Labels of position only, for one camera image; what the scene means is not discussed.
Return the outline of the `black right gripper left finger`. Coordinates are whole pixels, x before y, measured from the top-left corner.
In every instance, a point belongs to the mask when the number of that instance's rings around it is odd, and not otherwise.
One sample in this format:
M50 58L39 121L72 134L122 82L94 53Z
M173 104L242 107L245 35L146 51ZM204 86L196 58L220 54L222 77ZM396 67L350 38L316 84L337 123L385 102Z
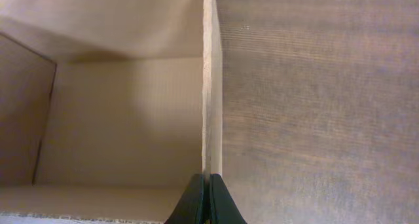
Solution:
M203 224L204 187L204 176L193 175L164 224Z

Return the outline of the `brown cardboard box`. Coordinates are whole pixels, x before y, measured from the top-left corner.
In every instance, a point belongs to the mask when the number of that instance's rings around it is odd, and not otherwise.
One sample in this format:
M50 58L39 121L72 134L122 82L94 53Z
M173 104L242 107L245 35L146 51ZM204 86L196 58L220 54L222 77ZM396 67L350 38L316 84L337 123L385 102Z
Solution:
M221 168L216 0L1 0L1 222L164 223Z

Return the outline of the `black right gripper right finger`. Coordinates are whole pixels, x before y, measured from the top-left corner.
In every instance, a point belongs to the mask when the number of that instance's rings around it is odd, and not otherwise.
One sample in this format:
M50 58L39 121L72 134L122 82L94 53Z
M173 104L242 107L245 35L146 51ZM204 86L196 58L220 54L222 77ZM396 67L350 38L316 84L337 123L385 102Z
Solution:
M247 224L219 174L209 178L209 203L212 224Z

